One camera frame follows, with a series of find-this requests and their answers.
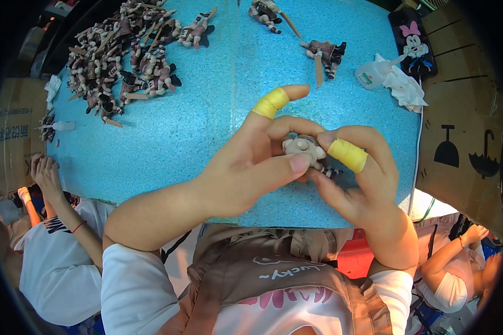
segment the phone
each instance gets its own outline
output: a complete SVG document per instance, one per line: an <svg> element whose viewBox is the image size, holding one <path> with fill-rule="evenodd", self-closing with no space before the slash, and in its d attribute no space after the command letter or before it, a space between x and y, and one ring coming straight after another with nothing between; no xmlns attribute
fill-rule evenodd
<svg viewBox="0 0 503 335"><path fill-rule="evenodd" d="M401 62L403 72L416 80L438 74L429 38L416 10L411 7L403 8L389 13L388 17L399 54L408 55Z"/></svg>

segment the blue table surface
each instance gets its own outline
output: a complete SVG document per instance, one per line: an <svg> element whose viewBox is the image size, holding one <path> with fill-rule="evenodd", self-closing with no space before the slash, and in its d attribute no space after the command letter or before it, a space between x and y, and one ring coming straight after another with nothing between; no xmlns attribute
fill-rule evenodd
<svg viewBox="0 0 503 335"><path fill-rule="evenodd" d="M121 203L142 192L187 181L197 176L215 152L242 124L255 102L275 87L311 85L309 96L289 103L279 115L305 117L335 129L362 124L376 127L386 138L400 174L396 203L407 211L414 178L419 115L399 107L383 86L365 90L354 72L374 60L376 52L386 59L397 56L388 12L365 0L279 0L278 6L292 19L302 40L285 20L269 32L248 16L246 1L204 0L175 2L173 18L188 25L199 11L218 6L210 24L210 46L185 48L167 45L166 58L177 66L182 87L163 97L138 100L114 119L123 128L103 125L99 116L85 114L86 101L67 101L67 69L54 106L57 121L74 121L76 129L57 132L47 154L60 163L64 190L83 197ZM330 40L347 42L347 50L334 80L315 88L313 60L299 43ZM122 60L130 70L130 56ZM113 87L115 97L121 90ZM343 187L354 186L354 175L336 179ZM259 199L238 218L217 222L260 227L342 228L350 224L324 204L311 183L291 183Z"/></svg>

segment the yellow tape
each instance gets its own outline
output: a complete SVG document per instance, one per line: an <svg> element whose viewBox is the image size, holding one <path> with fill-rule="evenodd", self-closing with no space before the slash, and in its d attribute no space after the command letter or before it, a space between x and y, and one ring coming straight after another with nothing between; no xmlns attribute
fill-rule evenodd
<svg viewBox="0 0 503 335"><path fill-rule="evenodd" d="M354 144L344 139L336 139L328 149L328 154L341 161L354 173L360 173L365 166L367 156L369 155Z"/></svg>
<svg viewBox="0 0 503 335"><path fill-rule="evenodd" d="M288 102L289 98L287 92L281 87L278 87L260 98L257 104L255 104L255 107L251 110L259 115L274 118L276 117L276 112L282 109Z"/></svg>

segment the forearm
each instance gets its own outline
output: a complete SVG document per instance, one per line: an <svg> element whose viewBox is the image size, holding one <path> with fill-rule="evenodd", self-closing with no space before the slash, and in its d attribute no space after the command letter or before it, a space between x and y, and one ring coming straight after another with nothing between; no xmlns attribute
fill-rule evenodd
<svg viewBox="0 0 503 335"><path fill-rule="evenodd" d="M98 268L102 268L102 240L96 232L75 211L69 202L62 196L61 199L52 201L53 208L61 222L73 232L78 243L86 250L87 254Z"/></svg>
<svg viewBox="0 0 503 335"><path fill-rule="evenodd" d="M140 194L110 214L105 236L128 248L158 250L210 218L204 203L194 180Z"/></svg>
<svg viewBox="0 0 503 335"><path fill-rule="evenodd" d="M32 200L29 199L27 200L24 205L26 206L26 211L28 212L28 216L30 217L30 223L32 227L36 226L41 222L41 218L39 217L39 214L35 210L34 204L32 203Z"/></svg>
<svg viewBox="0 0 503 335"><path fill-rule="evenodd" d="M410 218L398 207L390 218L395 224L378 225L365 230L367 242L376 260L394 270L406 270L417 265L419 248Z"/></svg>
<svg viewBox="0 0 503 335"><path fill-rule="evenodd" d="M56 211L48 201L48 199L43 194L43 203L45 204L45 211L47 211L47 219L54 218L56 215Z"/></svg>
<svg viewBox="0 0 503 335"><path fill-rule="evenodd" d="M421 271L426 274L436 274L442 271L443 267L460 251L462 251L460 239L455 238L423 263Z"/></svg>

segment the white plastic bottle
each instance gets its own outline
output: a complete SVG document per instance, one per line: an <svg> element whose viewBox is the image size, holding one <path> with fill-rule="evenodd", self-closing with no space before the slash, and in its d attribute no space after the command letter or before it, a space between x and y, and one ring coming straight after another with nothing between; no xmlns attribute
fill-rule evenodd
<svg viewBox="0 0 503 335"><path fill-rule="evenodd" d="M74 129L74 121L58 121L53 124L47 124L36 129L41 128L54 128L54 130L73 130Z"/></svg>
<svg viewBox="0 0 503 335"><path fill-rule="evenodd" d="M393 65L402 62L405 58L406 55L401 55L391 62L374 61L365 63L355 71L355 77L364 88L372 90L373 88L382 85L389 72L393 70Z"/></svg>

